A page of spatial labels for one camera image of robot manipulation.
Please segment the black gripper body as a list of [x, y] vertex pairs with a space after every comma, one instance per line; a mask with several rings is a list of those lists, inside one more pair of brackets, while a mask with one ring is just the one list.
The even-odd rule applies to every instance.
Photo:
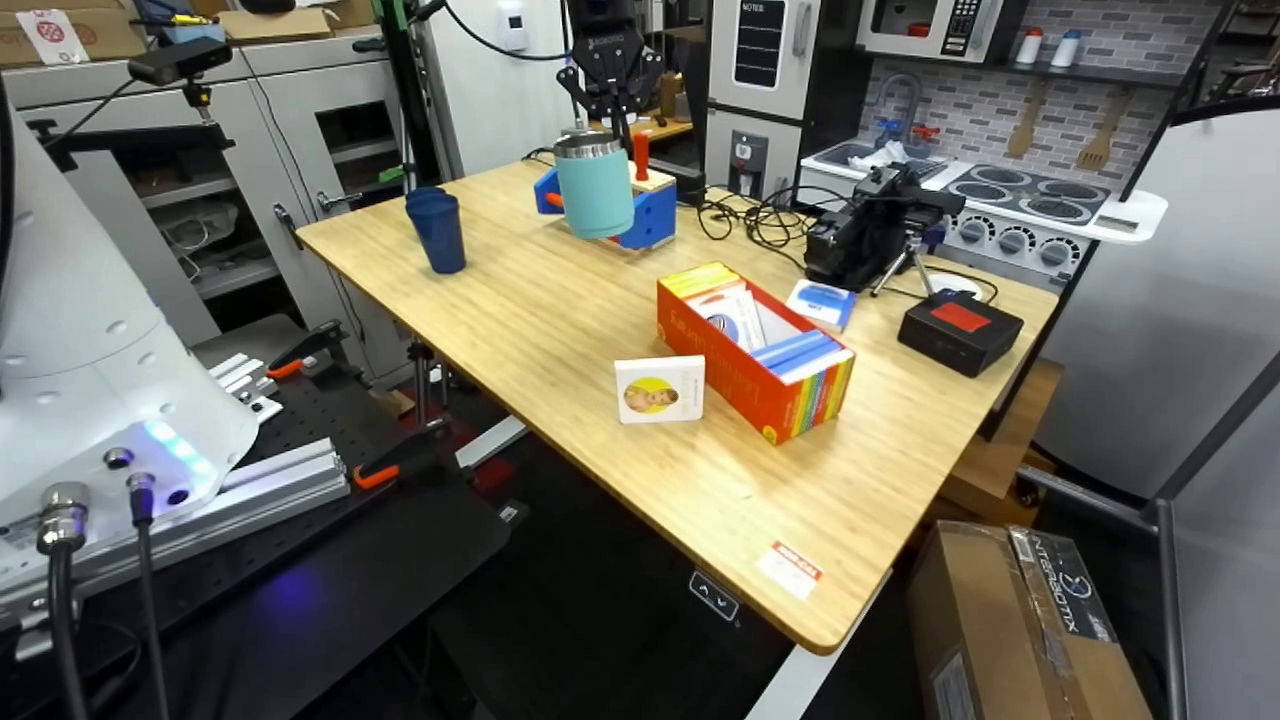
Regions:
[[574, 61], [593, 105], [640, 105], [657, 87], [657, 51], [640, 33], [584, 38]]

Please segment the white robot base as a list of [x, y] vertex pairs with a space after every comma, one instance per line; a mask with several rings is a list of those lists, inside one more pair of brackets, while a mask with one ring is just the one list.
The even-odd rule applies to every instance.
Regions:
[[154, 487], [157, 566], [312, 512], [348, 492], [331, 440], [248, 464], [261, 415], [173, 331], [149, 288], [6, 111], [0, 303], [0, 599], [16, 617], [73, 550], [83, 594], [138, 572], [138, 480]]

